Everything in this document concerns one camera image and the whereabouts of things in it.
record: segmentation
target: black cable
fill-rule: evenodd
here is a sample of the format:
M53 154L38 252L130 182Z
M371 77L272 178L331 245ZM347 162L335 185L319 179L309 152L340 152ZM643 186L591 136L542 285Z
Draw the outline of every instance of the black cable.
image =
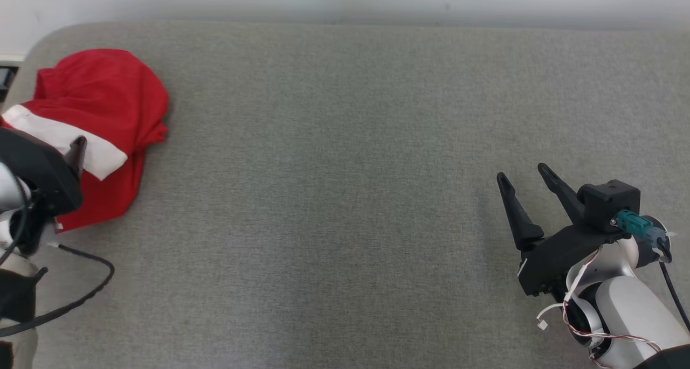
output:
M661 266L661 273L664 274L664 279L666 280L668 290L671 291L671 296L673 297L673 301L675 302L675 307L678 307L678 312L680 312L680 317L683 319L685 327L687 327L687 329L690 330L690 320L688 320L688 316L685 315L685 310L683 310L683 306L680 304L678 294L675 293L675 288L673 288L673 283L671 283L671 277L668 275L666 264L660 262L659 265Z
M17 175L15 175L12 170L10 170L7 165L5 167L10 171L10 175L12 175L12 180L15 181L15 185L17 185L17 189L19 189L19 195L22 196L22 217L19 220L19 226L17 227L17 234L15 236L12 236L12 243L10 243L10 246L5 249L5 253L0 256L0 266L3 265L3 263L10 257L10 254L14 252L15 248L17 248L17 244L19 243L19 238L24 234L24 229L26 228L26 220L27 220L27 209L29 208L29 200L27 199L26 195L24 194L24 188L22 187L22 183L19 181L19 178L17 178Z
M96 295L99 291L103 290L103 287L105 287L106 284L110 283L111 279L113 278L113 275L115 273L115 266L110 261L108 261L102 257L94 256L93 254L82 252L82 251L77 250L77 249L72 249L69 246L64 246L62 244L59 245L57 248L60 248L60 249L64 250L65 252L76 254L76 256L79 256L79 257L84 257L84 258L89 259L89 260L98 261L99 263L108 267L108 269L110 270L110 273L108 273L108 277L105 278L103 280L103 282L100 283L96 288L91 290L91 292L84 295L82 298L80 298L77 301L73 301L72 303L65 305L64 307L58 308L57 310L52 310L51 312L47 312L43 315L39 315L38 317L35 317L30 321L22 322L18 325L13 325L13 326L6 327L6 328L0 328L0 338L14 335L14 334L17 334L17 333L20 333L23 331L27 331L27 330L30 330L32 328L36 328L36 327L43 325L47 322L55 320L64 314L67 314L69 311L74 310L74 308L77 308L80 305L84 304L90 298L93 298L93 296Z

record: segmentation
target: red cloth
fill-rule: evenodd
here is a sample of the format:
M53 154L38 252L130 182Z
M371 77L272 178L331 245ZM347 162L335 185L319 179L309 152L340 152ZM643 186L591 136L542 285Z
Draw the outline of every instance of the red cloth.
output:
M86 136L84 204L58 217L69 230L126 212L139 189L146 147L165 139L161 119L167 107L161 82L129 52L87 50L40 69L34 99L8 109L3 126L26 131L63 154Z

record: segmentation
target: white wall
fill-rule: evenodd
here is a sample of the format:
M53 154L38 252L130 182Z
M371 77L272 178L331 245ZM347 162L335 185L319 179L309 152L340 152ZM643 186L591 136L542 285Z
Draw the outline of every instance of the white wall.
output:
M640 27L690 23L688 0L0 0L0 54L75 23L131 18Z

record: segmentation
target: teal connector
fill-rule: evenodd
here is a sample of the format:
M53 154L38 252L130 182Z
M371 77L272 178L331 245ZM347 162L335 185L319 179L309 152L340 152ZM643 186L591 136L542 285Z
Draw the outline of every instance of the teal connector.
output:
M631 212L630 210L621 210L616 215L616 226L623 232L632 234L639 239L645 239L651 246L658 248L658 241L662 244L666 243L666 232L654 226L652 221L645 217Z

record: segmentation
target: gray fabric surface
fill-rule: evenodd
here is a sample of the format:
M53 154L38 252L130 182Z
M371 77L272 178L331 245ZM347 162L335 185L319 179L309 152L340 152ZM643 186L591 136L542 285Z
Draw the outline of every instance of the gray fabric surface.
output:
M527 297L495 185L568 222L536 172L611 178L680 233L690 305L690 39L676 33L229 23L72 27L36 69L133 52L170 92L128 214L65 242L118 267L41 327L36 367L591 367L550 299ZM106 271L45 248L39 309ZM656 266L641 278L672 307Z

